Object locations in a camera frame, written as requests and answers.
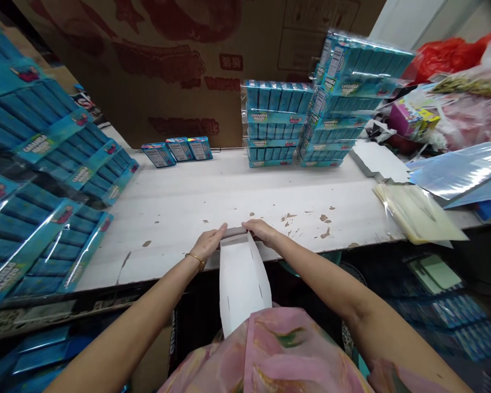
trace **flat white cardboard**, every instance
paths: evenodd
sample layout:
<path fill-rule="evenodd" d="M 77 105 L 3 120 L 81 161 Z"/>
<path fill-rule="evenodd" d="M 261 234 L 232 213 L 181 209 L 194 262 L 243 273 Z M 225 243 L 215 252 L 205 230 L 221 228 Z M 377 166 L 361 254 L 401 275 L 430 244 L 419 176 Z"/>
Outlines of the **flat white cardboard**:
<path fill-rule="evenodd" d="M 359 139 L 349 154 L 367 177 L 379 183 L 409 183 L 408 167 L 385 146 Z"/>
<path fill-rule="evenodd" d="M 271 286 L 250 232 L 220 241 L 220 317 L 227 338 L 251 313 L 272 307 Z"/>

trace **gold bracelet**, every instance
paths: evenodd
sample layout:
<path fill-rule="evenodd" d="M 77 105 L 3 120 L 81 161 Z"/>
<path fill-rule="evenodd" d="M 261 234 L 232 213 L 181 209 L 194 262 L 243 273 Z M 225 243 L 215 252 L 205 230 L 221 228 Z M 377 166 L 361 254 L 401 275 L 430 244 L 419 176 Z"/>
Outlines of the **gold bracelet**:
<path fill-rule="evenodd" d="M 191 253 L 187 253 L 185 256 L 191 256 L 193 258 L 196 258 L 200 261 L 200 269 L 198 269 L 198 271 L 202 271 L 204 267 L 206 267 L 206 262 L 202 259 L 200 259 L 199 257 L 197 257 L 196 255 L 193 255 Z"/>

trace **woman's left hand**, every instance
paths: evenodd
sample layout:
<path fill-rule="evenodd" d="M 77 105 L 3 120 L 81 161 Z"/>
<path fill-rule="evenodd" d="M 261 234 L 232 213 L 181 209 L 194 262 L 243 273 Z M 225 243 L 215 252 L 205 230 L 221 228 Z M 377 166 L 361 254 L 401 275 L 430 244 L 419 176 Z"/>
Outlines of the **woman's left hand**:
<path fill-rule="evenodd" d="M 226 229 L 227 223 L 223 223 L 219 229 L 202 233 L 189 253 L 196 255 L 203 261 L 207 261 L 220 244 L 220 240 L 222 240 Z"/>

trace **cardboard carton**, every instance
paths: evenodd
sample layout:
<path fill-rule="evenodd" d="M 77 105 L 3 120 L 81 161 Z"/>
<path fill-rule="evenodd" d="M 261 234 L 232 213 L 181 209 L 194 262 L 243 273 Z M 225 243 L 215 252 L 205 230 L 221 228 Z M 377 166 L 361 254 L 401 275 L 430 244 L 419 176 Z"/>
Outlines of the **cardboard carton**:
<path fill-rule="evenodd" d="M 385 0 L 14 0 L 129 145 L 242 144 L 240 79 L 307 81 L 329 26 Z"/>

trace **white table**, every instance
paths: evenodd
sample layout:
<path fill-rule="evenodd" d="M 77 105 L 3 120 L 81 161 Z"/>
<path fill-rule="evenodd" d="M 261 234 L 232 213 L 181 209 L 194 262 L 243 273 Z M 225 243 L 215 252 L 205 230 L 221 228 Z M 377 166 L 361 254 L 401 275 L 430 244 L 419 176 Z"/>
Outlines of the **white table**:
<path fill-rule="evenodd" d="M 77 286 L 77 291 L 162 277 L 198 236 L 223 222 L 238 227 L 262 218 L 314 252 L 405 239 L 350 156 L 340 168 L 249 168 L 244 150 L 225 150 L 213 160 L 157 169 L 115 138 L 140 169 L 110 212 L 115 216 Z M 467 210 L 450 211 L 460 228 L 480 225 Z M 278 259 L 258 243 L 264 261 Z M 207 269 L 218 268 L 214 255 Z"/>

